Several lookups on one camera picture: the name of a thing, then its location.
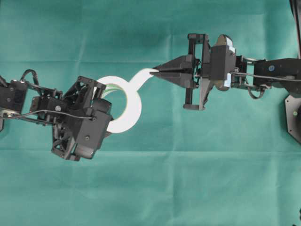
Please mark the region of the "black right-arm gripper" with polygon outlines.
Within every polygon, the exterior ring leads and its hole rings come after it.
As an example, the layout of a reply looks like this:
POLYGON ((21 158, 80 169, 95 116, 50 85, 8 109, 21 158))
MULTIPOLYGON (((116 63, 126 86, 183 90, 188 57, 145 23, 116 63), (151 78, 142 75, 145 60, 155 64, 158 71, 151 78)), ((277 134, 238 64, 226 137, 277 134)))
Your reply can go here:
POLYGON ((207 34, 188 34, 188 55, 177 57, 167 63, 157 66, 159 72, 151 72, 151 75, 169 81, 180 87, 186 88, 184 109, 204 110, 209 92, 213 88, 213 82, 209 80, 210 71, 210 45, 207 34), (195 59, 196 46, 202 45, 202 56, 195 59), (200 88, 199 104, 192 103, 193 89, 200 88))

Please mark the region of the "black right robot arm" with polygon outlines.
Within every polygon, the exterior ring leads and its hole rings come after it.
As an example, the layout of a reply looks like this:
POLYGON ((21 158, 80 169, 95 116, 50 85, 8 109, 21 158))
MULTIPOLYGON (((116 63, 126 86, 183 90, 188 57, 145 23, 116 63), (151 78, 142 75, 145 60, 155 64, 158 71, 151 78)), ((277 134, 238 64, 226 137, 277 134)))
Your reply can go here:
POLYGON ((220 91, 246 89, 259 99, 271 88, 301 96, 301 60, 257 60, 236 55, 232 39, 221 34, 210 46, 207 34, 188 35, 188 54, 156 66, 151 74, 186 89, 183 107, 202 111, 213 87, 220 91))

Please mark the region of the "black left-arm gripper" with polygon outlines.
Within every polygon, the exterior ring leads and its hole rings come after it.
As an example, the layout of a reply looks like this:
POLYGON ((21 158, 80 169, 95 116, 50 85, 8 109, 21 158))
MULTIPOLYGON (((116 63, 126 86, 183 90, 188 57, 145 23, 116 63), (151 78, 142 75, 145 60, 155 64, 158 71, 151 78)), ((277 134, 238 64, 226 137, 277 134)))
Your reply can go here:
POLYGON ((72 135, 74 124, 81 120, 90 120, 93 100, 102 99, 106 85, 93 79, 79 77, 76 83, 64 94, 63 101, 67 104, 52 127, 52 153, 65 160, 79 161, 74 153, 76 143, 72 135))

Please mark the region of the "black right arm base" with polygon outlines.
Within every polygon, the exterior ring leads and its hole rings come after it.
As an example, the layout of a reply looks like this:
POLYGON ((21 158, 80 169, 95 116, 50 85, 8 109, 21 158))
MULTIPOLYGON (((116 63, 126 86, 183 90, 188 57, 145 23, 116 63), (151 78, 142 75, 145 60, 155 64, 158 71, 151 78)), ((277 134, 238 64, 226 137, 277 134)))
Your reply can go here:
POLYGON ((285 99, 286 124, 288 133, 301 143, 301 99, 292 95, 285 99))

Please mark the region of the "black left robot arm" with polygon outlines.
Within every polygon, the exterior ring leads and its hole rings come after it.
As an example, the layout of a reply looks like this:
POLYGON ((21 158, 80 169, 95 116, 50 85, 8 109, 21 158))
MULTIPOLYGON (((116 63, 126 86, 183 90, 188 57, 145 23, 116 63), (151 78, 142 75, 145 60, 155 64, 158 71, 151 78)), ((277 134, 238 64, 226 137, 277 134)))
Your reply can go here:
POLYGON ((111 102, 102 98, 106 85, 78 77, 66 93, 43 87, 27 69, 19 80, 0 79, 0 127, 21 119, 52 127, 52 153, 71 161, 92 159, 111 133, 111 102))

